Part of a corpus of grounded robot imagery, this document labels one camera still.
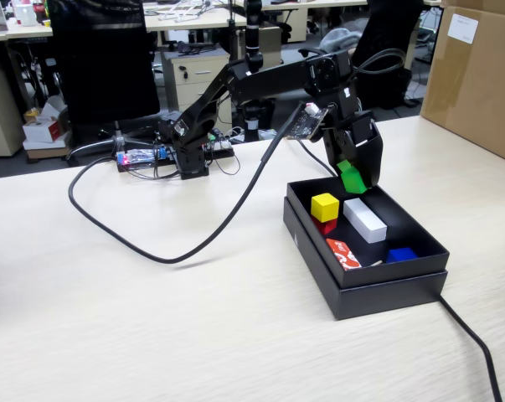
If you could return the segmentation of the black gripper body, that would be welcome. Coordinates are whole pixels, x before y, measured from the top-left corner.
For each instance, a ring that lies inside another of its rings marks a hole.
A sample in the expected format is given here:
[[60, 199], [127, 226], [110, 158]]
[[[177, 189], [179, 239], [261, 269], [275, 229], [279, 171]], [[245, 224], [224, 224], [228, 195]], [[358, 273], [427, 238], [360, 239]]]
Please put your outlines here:
[[318, 102], [319, 106], [330, 108], [334, 127], [348, 131], [355, 145], [371, 141], [376, 136], [372, 112], [360, 109], [354, 85], [327, 90], [320, 94]]

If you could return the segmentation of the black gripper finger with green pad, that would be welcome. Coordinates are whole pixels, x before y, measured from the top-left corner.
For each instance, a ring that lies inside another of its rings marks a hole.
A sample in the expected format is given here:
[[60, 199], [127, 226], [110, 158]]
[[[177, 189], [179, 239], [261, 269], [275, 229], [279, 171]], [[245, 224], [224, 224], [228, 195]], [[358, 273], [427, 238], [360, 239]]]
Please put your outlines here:
[[322, 139], [327, 153], [327, 160], [332, 167], [340, 162], [355, 161], [355, 145], [349, 131], [327, 128], [322, 130]]
[[381, 172], [384, 143], [375, 123], [370, 123], [366, 137], [356, 142], [355, 166], [366, 187], [376, 187]]

